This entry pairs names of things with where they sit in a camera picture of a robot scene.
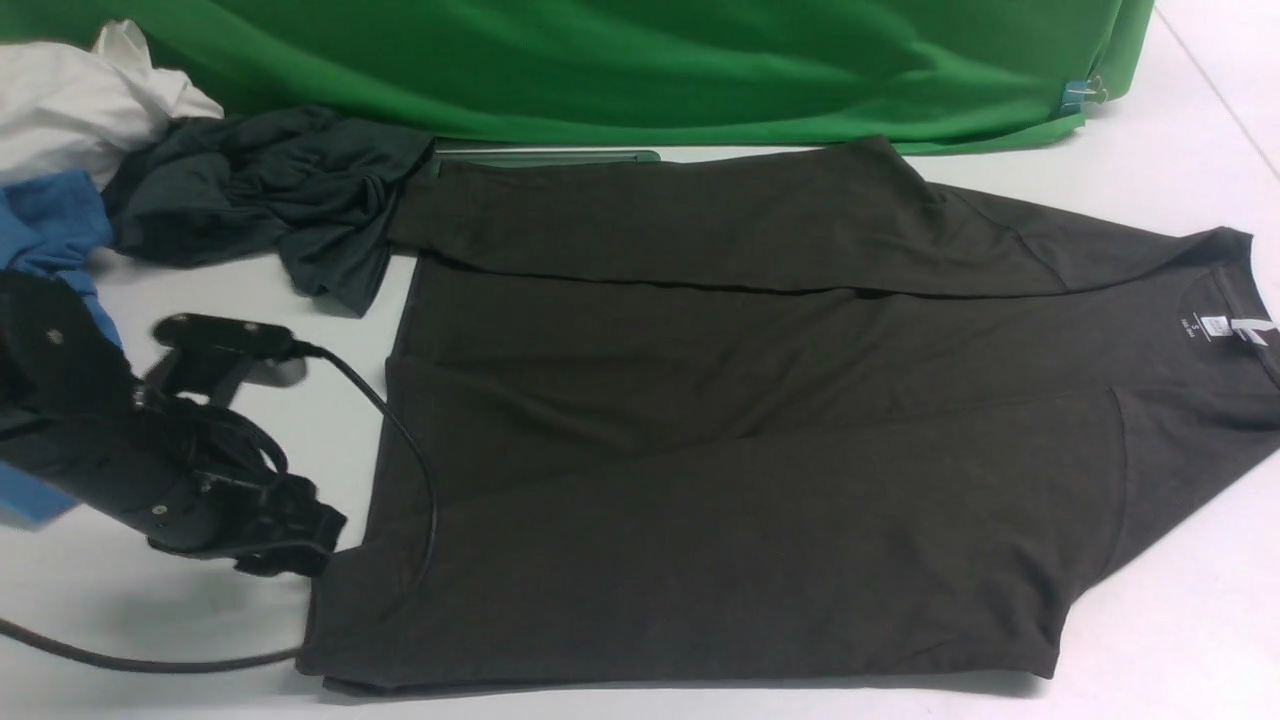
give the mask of black wire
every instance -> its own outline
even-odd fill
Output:
[[[339,373],[346,375],[356,388],[381,413],[383,418],[387,419],[392,427],[399,432],[404,442],[408,443],[410,450],[413,452],[413,459],[417,460],[419,468],[422,470],[422,479],[426,488],[426,500],[431,506],[430,516],[428,519],[426,527],[426,547],[422,551],[422,561],[419,564],[417,574],[413,578],[413,583],[410,585],[408,591],[401,597],[399,605],[396,606],[389,614],[384,615],[383,619],[398,615],[402,610],[408,607],[412,602],[416,591],[422,587],[426,582],[426,574],[431,569],[431,559],[435,557],[435,538],[436,527],[439,525],[436,511],[436,491],[435,491],[435,475],[431,471],[431,464],[428,462],[426,455],[422,448],[419,447],[417,442],[413,439],[412,433],[401,423],[399,418],[392,413],[387,402],[379,397],[374,388],[369,387],[369,383],[360,377],[351,365],[348,365],[343,359],[338,357],[329,350],[320,347],[317,345],[311,345],[310,342],[296,343],[296,350],[300,356],[320,357],[328,360]],[[275,445],[270,437],[266,437],[266,442]],[[344,634],[346,638],[355,638],[358,634],[364,634],[366,628],[353,628]],[[114,657],[110,655],[102,655],[99,652],[92,652],[88,650],[82,650],[64,642],[55,641],[52,638],[41,635],[33,630],[28,630],[17,623],[10,623],[0,618],[0,635],[15,639],[26,646],[33,647],[36,650],[47,652],[50,655],[56,655],[58,657],[72,660],[82,665],[92,665],[93,667],[101,667],[104,670],[119,670],[123,673],[145,673],[152,675],[202,675],[210,673],[229,673],[232,670],[244,670],[248,667],[260,667],[262,665],[273,665],[275,662],[283,662],[285,660],[292,660],[303,652],[310,652],[323,646],[333,646],[340,641],[329,641],[326,643],[303,643],[298,647],[289,650],[279,650],[275,652],[268,652],[264,655],[253,655],[248,657],[236,657],[230,660],[212,660],[206,662],[157,662],[152,660],[133,660],[129,657]]]

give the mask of green backdrop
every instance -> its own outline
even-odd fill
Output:
[[[457,138],[1051,142],[1133,77],[1153,0],[0,0],[0,40],[132,18],[230,111],[319,102]]]

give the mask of white table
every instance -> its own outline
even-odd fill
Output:
[[[1254,268],[1280,309],[1280,179],[1162,20],[1133,92],[1055,147],[913,159],[933,181],[1166,233],[1217,224],[1258,236]],[[767,149],[662,149],[704,160]],[[396,258],[364,319],[317,311],[275,258],[195,272],[96,259],[102,302],[137,369],[148,329],[178,311],[291,327],[383,387],[413,260]],[[234,407],[266,428],[296,471],[362,533],[379,418],[326,365],[300,387],[246,387]],[[1057,678],[1015,674],[854,680],[841,688],[550,691],[357,703],[292,666],[164,678],[81,667],[0,641],[3,717],[1275,717],[1280,710],[1280,460],[1272,459],[1076,603]],[[307,585],[241,577],[229,562],[164,556],[87,509],[32,533],[0,525],[0,615],[101,652],[195,660],[297,643]]]

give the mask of white fabric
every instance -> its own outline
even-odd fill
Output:
[[[101,188],[125,152],[188,117],[220,118],[223,109],[186,73],[152,68],[133,20],[102,26],[90,53],[0,45],[0,184],[81,168]]]

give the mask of dark gray t-shirt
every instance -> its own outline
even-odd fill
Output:
[[[879,140],[416,178],[362,547],[298,661],[352,693],[1024,670],[1280,447],[1249,238],[929,184]]]

